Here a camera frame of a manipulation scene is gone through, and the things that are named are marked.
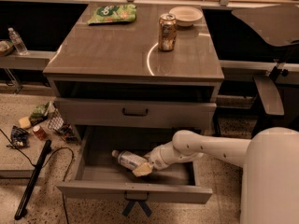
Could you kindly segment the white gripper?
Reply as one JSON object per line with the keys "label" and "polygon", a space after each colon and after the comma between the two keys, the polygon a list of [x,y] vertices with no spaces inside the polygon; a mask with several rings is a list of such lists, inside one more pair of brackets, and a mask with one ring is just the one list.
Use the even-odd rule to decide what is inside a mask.
{"label": "white gripper", "polygon": [[149,162],[145,162],[133,170],[136,177],[149,175],[152,167],[156,170],[163,170],[175,163],[192,162],[200,159],[202,153],[193,153],[185,155],[175,149],[171,142],[155,147],[152,151],[145,155]]}

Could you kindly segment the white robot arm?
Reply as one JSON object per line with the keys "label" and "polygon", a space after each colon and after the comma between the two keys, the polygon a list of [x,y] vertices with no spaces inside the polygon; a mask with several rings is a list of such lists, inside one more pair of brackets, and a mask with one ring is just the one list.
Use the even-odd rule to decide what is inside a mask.
{"label": "white robot arm", "polygon": [[194,161],[202,153],[243,169],[240,224],[299,224],[299,132],[275,127],[238,139],[178,131],[134,174]]}

